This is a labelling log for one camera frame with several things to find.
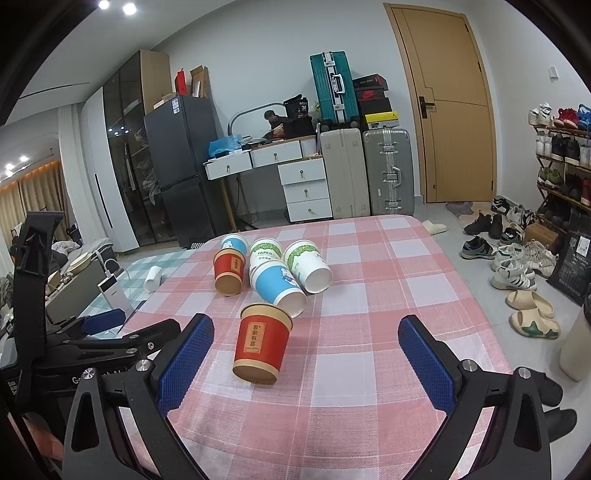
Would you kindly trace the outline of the black printed bag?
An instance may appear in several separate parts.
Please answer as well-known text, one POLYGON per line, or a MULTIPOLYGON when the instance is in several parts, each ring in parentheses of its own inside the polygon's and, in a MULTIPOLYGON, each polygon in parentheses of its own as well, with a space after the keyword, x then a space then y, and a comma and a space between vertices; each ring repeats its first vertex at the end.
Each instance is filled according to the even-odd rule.
POLYGON ((590 217, 573 213, 550 286, 582 306, 590 285, 590 217))

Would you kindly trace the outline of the yellow green foam slipper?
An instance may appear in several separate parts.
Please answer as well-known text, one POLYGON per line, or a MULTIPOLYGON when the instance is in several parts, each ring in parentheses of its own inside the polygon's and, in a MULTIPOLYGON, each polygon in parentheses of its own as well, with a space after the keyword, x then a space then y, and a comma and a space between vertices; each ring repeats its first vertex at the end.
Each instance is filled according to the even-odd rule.
POLYGON ((560 325, 538 309, 517 311, 510 316, 509 323, 518 334, 528 338, 555 340, 561 334, 560 325))

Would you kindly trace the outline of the black refrigerator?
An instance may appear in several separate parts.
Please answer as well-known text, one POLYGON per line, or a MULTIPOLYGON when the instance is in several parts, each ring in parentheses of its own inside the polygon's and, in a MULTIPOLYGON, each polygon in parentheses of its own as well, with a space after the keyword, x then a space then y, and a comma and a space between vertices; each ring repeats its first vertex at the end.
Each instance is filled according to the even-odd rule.
POLYGON ((144 117, 161 197, 179 246, 190 248, 230 231, 221 187, 207 177, 217 139, 207 98, 176 95, 144 117))

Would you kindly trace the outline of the silver suitcase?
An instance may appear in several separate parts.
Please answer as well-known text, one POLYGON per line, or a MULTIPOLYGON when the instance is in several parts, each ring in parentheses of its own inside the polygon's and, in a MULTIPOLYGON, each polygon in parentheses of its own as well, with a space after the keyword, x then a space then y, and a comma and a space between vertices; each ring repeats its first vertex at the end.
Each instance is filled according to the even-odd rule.
POLYGON ((409 133, 381 128, 363 133, 370 207, 374 215, 415 211, 413 158, 409 133))

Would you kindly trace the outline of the green leaf cup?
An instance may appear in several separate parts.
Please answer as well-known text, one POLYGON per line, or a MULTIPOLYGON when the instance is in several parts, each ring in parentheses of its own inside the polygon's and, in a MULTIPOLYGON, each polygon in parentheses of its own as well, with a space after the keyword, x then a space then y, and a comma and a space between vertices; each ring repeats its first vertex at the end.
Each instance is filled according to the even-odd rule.
POLYGON ((270 260, 281 260, 283 248, 276 239, 259 238, 250 246, 249 267, 255 269, 260 264, 270 260))
POLYGON ((322 293, 331 286, 332 270, 314 242, 291 243, 283 253, 283 262, 308 294, 322 293))

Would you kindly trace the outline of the large blue paper cup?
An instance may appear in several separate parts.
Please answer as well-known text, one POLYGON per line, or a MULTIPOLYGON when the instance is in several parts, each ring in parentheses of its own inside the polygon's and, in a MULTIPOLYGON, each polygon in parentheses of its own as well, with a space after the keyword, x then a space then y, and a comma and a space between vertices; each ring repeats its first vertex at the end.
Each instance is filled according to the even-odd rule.
POLYGON ((283 261, 263 262, 253 270, 250 282, 264 302, 279 307, 291 318, 304 312, 307 297, 283 261))

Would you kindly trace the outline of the dark glass wardrobe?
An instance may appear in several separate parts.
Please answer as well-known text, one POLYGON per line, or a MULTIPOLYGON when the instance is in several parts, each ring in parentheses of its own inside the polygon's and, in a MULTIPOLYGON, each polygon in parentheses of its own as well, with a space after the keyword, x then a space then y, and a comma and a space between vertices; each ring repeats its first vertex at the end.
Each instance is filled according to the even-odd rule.
POLYGON ((172 92, 169 56, 140 50, 103 85, 111 162, 131 230, 140 247, 175 239, 161 197, 144 117, 172 92))

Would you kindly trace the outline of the white drawer desk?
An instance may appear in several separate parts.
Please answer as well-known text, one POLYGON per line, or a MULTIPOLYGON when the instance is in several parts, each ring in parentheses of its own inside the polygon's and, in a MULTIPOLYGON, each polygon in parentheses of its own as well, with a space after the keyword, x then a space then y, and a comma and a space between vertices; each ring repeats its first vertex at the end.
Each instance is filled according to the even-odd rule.
POLYGON ((235 150, 206 161, 204 166, 211 181, 274 167, 283 189, 288 221, 300 223, 332 218, 325 162, 315 136, 235 150))

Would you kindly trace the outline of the shoe rack with shoes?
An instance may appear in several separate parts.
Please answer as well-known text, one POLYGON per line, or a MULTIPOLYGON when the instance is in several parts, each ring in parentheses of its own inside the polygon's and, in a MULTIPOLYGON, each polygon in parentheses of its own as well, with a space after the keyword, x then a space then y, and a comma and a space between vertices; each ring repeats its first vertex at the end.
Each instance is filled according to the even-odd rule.
POLYGON ((590 107, 542 103, 528 112, 528 124, 536 133, 538 216, 566 230, 574 214, 590 215, 590 107))

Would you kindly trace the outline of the beige suitcase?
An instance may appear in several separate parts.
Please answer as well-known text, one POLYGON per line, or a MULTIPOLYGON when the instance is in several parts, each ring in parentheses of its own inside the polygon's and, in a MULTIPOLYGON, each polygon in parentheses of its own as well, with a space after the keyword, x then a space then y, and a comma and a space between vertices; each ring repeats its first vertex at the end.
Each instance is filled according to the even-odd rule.
POLYGON ((324 132, 320 136, 329 200, 335 219, 370 216, 363 141, 359 129, 324 132))

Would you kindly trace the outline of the white cylinder on side table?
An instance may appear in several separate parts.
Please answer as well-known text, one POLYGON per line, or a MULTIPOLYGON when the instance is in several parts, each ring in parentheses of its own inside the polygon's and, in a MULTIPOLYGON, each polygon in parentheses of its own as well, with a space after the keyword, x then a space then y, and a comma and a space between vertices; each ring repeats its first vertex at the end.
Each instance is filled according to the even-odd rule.
POLYGON ((150 267, 143 282, 143 290, 145 292, 153 293, 159 288, 161 283, 161 273, 162 269, 159 266, 153 265, 150 267))

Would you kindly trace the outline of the stack of shoe boxes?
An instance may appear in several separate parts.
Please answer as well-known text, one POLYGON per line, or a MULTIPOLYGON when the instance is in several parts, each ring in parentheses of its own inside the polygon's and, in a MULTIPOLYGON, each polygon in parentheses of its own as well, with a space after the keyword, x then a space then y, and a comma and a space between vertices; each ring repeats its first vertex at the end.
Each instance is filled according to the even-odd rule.
POLYGON ((386 95, 388 82, 382 75, 375 73, 353 79, 353 89, 363 131, 396 128, 400 125, 399 114, 394 111, 386 95))

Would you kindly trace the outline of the teal suitcase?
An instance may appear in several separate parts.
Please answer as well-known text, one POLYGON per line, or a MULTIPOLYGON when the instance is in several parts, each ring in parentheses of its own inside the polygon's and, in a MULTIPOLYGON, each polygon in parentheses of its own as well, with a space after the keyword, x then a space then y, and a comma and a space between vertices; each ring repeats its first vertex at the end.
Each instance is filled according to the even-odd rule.
POLYGON ((358 128, 360 114, 346 53, 322 52, 312 55, 310 60, 322 129, 358 128))

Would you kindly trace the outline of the green plaid tablecloth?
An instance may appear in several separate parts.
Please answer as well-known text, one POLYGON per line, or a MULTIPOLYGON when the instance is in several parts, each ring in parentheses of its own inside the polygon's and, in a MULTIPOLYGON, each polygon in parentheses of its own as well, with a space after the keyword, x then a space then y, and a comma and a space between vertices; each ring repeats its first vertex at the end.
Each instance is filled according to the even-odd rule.
POLYGON ((122 272, 116 278, 130 304, 138 310, 154 293, 143 290, 143 282, 151 266, 157 265, 162 269, 160 285, 163 285, 193 253, 195 250, 177 250, 144 257, 122 267, 122 272))

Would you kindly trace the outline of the red paper cup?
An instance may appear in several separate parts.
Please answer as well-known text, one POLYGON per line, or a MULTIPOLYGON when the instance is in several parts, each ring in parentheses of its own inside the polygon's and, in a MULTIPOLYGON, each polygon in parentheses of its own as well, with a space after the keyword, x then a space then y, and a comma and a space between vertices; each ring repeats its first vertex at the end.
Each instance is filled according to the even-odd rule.
POLYGON ((255 303, 244 307, 232 373, 252 384, 276 383, 293 325, 290 315, 276 305, 255 303))
POLYGON ((242 291, 245 256, 233 248, 219 250, 213 259, 214 287, 224 296, 233 296, 242 291))

